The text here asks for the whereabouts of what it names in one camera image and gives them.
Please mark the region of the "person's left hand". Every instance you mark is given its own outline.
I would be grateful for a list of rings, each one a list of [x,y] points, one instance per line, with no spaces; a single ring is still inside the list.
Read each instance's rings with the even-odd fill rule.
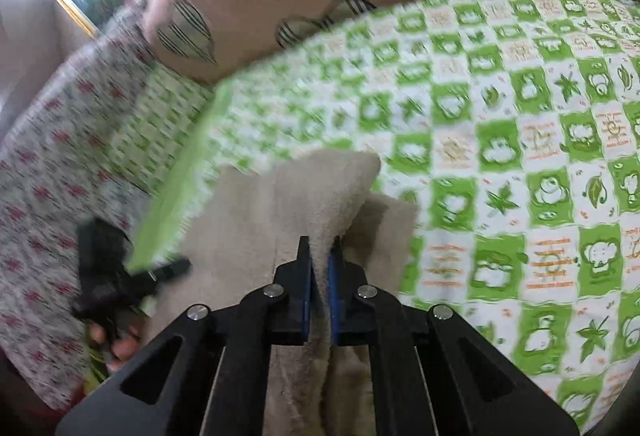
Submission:
[[[141,338],[145,328],[145,315],[135,315],[126,319],[128,324],[119,332],[114,340],[109,343],[102,326],[96,323],[89,324],[89,338],[104,360],[109,375],[119,371],[142,346]]]

